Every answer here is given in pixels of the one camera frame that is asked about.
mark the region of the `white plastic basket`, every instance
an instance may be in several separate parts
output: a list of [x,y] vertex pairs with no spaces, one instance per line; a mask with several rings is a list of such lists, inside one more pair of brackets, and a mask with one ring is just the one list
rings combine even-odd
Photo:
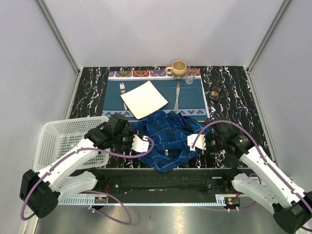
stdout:
[[[75,118],[46,123],[40,133],[35,155],[35,172],[50,165],[70,151],[92,128],[107,122],[108,117]],[[108,162],[108,154],[99,154],[85,162],[79,169],[102,167]]]

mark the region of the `mug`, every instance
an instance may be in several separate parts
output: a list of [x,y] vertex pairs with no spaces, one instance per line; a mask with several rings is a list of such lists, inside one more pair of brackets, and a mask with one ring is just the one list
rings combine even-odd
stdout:
[[174,78],[182,79],[185,76],[187,66],[183,61],[175,61],[171,67],[166,67],[165,72]]

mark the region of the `black marble surface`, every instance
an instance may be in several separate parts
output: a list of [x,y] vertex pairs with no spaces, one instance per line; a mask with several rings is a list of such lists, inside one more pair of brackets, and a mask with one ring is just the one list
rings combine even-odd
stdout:
[[[85,67],[83,68],[70,118],[100,116],[105,98],[105,90],[109,71],[135,71],[163,69],[164,67]],[[260,123],[259,115],[251,94],[250,85],[244,68],[240,66],[201,66],[201,78],[208,104],[211,120],[226,117],[247,131],[263,147],[270,156],[268,145]],[[207,99],[211,85],[223,88],[219,103]],[[125,155],[135,155],[135,152],[122,147],[112,147],[111,150]],[[218,154],[199,154],[191,159],[186,168],[225,168],[246,167],[232,155],[220,152]],[[123,159],[111,156],[106,168],[148,168],[138,159]]]

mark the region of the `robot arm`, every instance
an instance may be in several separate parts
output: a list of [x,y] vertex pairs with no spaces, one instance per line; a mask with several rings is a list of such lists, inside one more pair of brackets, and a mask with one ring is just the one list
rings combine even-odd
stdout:
[[[142,140],[133,131],[126,129],[126,124],[126,117],[120,114],[114,114],[108,122],[104,122],[98,127],[91,129],[85,135],[85,138],[73,149],[51,165],[38,172],[32,170],[27,171],[22,178],[20,198],[25,201],[31,188],[40,179],[43,179],[31,194],[27,203],[35,215],[42,218],[50,214],[58,202],[81,192],[92,190],[98,184],[103,183],[105,177],[102,174],[95,173],[96,169],[86,171],[75,177],[69,176],[80,165],[98,155],[97,151],[79,150],[81,148],[105,150],[113,144],[119,144],[140,153],[148,151],[149,143],[146,137],[144,136]],[[58,166],[54,170],[51,170],[56,164]]]
[[[210,152],[225,150],[247,164],[266,185],[263,186],[239,170],[233,169],[226,175],[226,179],[236,191],[248,195],[265,207],[287,233],[293,234],[311,219],[311,212],[299,196],[312,206],[312,192],[305,192],[291,181],[259,146],[265,158],[263,159],[251,140],[237,128],[227,123],[218,123],[213,130],[213,135],[201,135],[195,142],[195,147]],[[191,150],[195,150],[192,145],[196,136],[194,134],[188,137]]]

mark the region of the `checkered napkin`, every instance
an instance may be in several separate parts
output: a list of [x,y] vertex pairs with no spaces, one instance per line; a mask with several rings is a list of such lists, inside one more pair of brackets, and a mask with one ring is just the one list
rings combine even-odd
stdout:
[[149,136],[155,142],[152,151],[139,160],[160,172],[168,172],[177,166],[186,166],[187,162],[199,154],[199,150],[190,151],[187,136],[199,131],[204,126],[196,120],[176,114],[173,111],[155,112],[136,122],[133,129],[142,135]]

